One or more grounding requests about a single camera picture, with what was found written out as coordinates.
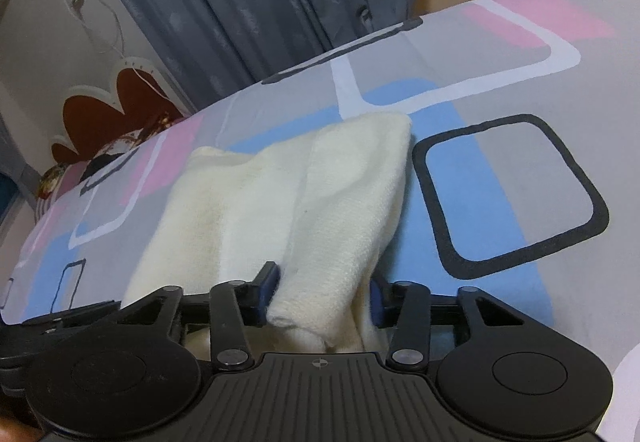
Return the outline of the person hand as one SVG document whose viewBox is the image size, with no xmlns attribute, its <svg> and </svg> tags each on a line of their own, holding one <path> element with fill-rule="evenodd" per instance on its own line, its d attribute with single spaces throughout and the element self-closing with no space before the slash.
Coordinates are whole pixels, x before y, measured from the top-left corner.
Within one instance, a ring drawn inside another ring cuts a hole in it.
<svg viewBox="0 0 640 442">
<path fill-rule="evenodd" d="M 0 442 L 38 442 L 41 431 L 11 417 L 0 418 Z"/>
</svg>

